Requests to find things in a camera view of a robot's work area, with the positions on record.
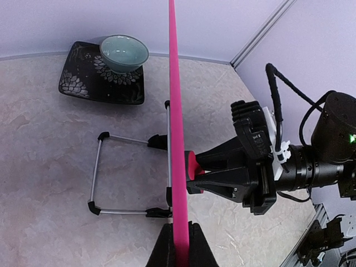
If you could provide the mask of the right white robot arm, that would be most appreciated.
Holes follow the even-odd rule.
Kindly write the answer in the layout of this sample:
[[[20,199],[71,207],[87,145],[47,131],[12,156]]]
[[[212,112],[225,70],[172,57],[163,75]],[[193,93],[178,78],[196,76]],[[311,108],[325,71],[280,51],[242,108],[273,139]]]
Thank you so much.
[[[277,193],[337,184],[341,197],[355,199],[355,98],[329,91],[310,145],[289,145],[287,161],[273,155],[273,131],[257,101],[231,105],[236,136],[213,149],[186,151],[189,194],[208,191],[265,214]]]

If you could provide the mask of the red black whiteboard eraser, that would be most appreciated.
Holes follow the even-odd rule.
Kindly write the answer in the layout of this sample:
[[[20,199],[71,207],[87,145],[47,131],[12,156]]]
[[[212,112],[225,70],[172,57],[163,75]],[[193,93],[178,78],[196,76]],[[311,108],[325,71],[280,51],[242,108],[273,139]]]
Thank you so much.
[[[193,151],[185,151],[185,173],[186,189],[189,194],[202,194],[204,191],[189,186],[189,181],[194,181],[195,176],[202,175],[205,171],[196,161],[196,155]]]

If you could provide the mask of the pink framed whiteboard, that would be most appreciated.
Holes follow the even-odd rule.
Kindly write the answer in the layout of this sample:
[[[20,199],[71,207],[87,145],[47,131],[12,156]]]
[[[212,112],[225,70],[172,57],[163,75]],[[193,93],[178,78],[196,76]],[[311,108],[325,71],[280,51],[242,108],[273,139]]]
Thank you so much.
[[[176,252],[175,265],[189,266],[190,243],[184,158],[184,128],[174,1],[169,1],[169,68],[173,238]]]

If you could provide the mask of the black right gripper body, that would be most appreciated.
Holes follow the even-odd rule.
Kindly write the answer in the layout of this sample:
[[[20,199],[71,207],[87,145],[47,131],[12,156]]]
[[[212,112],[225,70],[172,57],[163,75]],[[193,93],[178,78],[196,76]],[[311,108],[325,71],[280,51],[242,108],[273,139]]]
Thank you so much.
[[[266,214],[276,202],[272,163],[271,156],[248,161],[250,189],[243,198],[243,207],[248,207],[255,216]]]

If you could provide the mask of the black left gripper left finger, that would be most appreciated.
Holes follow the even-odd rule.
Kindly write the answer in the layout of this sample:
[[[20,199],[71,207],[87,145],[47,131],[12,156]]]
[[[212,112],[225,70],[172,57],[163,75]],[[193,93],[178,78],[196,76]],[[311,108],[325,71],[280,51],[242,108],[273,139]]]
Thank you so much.
[[[146,267],[175,266],[175,246],[173,239],[173,224],[164,224]]]

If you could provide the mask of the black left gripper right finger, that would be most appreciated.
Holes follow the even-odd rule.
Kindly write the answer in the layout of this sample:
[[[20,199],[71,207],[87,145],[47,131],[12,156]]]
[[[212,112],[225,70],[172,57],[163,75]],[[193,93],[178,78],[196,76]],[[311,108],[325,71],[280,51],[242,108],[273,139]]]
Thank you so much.
[[[214,255],[209,247],[201,226],[189,222],[189,266],[190,267],[218,267]]]

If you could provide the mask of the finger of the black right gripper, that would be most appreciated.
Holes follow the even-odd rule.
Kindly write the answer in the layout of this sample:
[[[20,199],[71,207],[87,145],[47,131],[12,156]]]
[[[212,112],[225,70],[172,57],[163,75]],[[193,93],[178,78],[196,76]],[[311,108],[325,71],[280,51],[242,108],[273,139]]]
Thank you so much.
[[[208,191],[217,196],[242,203],[256,189],[256,170],[247,167],[212,171],[186,182],[188,189]]]
[[[198,164],[207,171],[218,171],[242,167],[246,163],[243,146],[238,137],[196,155]]]

